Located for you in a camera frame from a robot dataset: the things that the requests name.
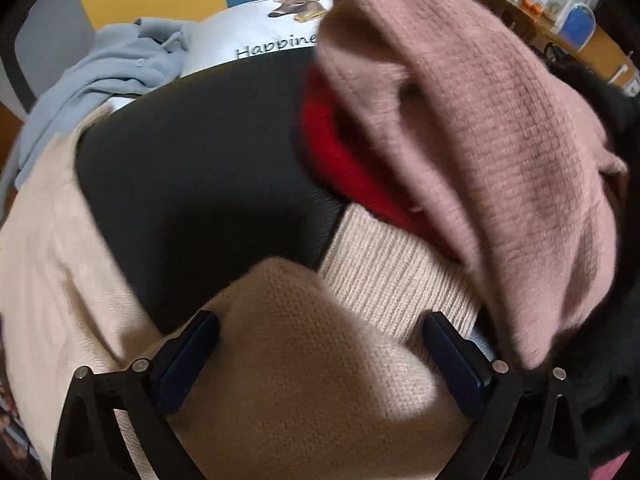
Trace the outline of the beige knitted sweater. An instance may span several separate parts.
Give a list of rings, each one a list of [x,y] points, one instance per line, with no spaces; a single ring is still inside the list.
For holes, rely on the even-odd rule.
[[[45,467],[74,371],[122,370],[163,343],[80,192],[83,135],[49,143],[1,230],[6,376]],[[318,271],[267,259],[205,309],[221,342],[170,424],[208,478],[431,479],[468,431],[419,332],[431,311],[472,330],[469,281],[360,206]]]

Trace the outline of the pink knitted sweater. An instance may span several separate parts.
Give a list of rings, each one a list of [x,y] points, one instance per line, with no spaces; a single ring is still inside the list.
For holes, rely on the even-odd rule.
[[[628,170],[578,92],[475,0],[334,0],[318,62],[533,370],[611,289]]]

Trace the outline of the red garment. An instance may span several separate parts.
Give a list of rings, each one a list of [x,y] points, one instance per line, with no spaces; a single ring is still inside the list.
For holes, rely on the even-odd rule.
[[[320,180],[378,220],[422,238],[451,261],[459,260],[369,144],[318,66],[307,76],[302,133],[308,162]]]

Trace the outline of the wooden side shelf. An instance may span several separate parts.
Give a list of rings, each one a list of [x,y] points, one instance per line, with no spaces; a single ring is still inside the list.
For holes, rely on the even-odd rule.
[[[597,20],[591,40],[580,51],[572,49],[559,36],[566,16],[577,0],[477,0],[534,50],[550,61],[570,55],[584,63],[608,84],[627,96],[639,95],[639,66],[605,31]]]

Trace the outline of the light blue grey garment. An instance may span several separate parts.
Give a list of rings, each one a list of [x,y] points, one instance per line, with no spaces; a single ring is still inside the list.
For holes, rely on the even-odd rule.
[[[189,52],[192,21],[139,18],[109,24],[93,47],[43,93],[29,113],[1,173],[1,215],[10,191],[28,178],[57,135],[68,136],[111,98],[137,98],[178,78]]]

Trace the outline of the blue backed chair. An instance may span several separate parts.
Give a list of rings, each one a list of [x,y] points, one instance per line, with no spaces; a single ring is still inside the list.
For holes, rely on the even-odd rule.
[[[576,51],[582,50],[597,28],[596,17],[589,6],[576,3],[568,12],[558,36]]]

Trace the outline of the white printed pillow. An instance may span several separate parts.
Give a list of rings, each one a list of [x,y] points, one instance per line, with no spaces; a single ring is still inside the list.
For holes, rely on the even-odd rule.
[[[152,91],[209,67],[254,56],[312,48],[333,0],[256,0],[200,22],[140,18],[137,24],[174,58]]]

